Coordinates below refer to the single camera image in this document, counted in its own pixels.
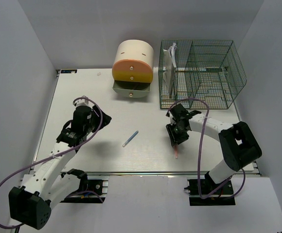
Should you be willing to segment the orange pen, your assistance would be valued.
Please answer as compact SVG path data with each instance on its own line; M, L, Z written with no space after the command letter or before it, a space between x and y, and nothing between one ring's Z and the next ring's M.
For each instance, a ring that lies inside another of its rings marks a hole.
M177 145L174 146L174 150L175 150L175 158L178 159L178 146Z

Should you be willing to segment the blue pen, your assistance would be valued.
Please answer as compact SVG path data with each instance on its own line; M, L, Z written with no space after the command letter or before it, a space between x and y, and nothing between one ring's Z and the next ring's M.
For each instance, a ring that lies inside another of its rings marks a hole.
M122 145L122 147L126 147L130 141L139 133L139 131L135 131Z

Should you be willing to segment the round drawer storage box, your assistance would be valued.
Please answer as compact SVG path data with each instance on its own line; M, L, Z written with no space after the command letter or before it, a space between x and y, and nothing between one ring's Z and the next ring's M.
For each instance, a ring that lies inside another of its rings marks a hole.
M112 88L122 97L144 98L150 93L153 69L152 46L142 40L126 40L118 46L112 66Z

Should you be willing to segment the white paper booklet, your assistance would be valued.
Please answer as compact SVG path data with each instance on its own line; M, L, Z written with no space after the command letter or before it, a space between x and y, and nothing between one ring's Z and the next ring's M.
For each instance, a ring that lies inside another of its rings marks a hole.
M160 84L160 94L162 96L171 96L173 95L174 82L176 77L176 52L177 52L177 43L172 42L167 47L164 47L161 44L160 55L159 55L159 84Z

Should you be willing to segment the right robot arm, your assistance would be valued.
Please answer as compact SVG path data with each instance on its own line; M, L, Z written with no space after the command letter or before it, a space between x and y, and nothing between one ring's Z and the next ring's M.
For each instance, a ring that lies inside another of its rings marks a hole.
M189 112L182 104L172 107L166 116L170 119L166 129L172 146L187 141L188 131L204 133L220 143L223 160L205 175L205 189L212 194L222 189L227 178L262 155L251 129L243 121L224 123L197 110Z

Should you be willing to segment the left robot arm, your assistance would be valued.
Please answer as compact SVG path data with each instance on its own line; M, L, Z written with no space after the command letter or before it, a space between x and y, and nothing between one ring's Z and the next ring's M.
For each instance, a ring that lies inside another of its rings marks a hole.
M52 210L73 192L82 194L88 189L87 174L78 169L64 172L65 165L77 154L80 144L90 133L107 126L112 118L97 106L78 104L73 118L67 121L56 139L52 152L65 152L41 164L34 175L20 188L9 192L11 218L40 230L48 222Z

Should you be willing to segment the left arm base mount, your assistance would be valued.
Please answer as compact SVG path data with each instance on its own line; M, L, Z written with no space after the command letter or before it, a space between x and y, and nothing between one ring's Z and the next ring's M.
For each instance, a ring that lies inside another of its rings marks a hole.
M61 203L100 203L106 199L108 189L107 179L89 179L82 191L76 191L73 196L66 197Z

